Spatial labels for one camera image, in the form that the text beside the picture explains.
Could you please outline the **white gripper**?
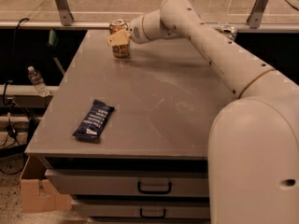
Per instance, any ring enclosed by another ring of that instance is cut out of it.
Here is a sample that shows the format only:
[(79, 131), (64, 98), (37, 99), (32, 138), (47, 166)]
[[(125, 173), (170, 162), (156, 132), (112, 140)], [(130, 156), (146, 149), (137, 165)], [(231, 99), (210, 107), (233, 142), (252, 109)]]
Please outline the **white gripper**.
[(107, 44), (111, 47), (127, 45), (130, 38), (132, 38), (136, 44), (149, 43), (149, 25), (146, 18), (146, 15), (141, 15), (131, 20), (129, 24), (130, 33), (126, 30), (119, 30), (106, 38)]

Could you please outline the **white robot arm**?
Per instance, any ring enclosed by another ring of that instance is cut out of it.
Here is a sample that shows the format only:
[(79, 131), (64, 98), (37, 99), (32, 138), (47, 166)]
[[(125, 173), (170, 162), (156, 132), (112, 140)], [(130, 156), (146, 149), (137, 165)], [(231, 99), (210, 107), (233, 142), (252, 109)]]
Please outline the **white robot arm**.
[(107, 38), (110, 46), (184, 37), (234, 101), (208, 138), (211, 224), (299, 224), (299, 88), (206, 25), (188, 0), (163, 0)]

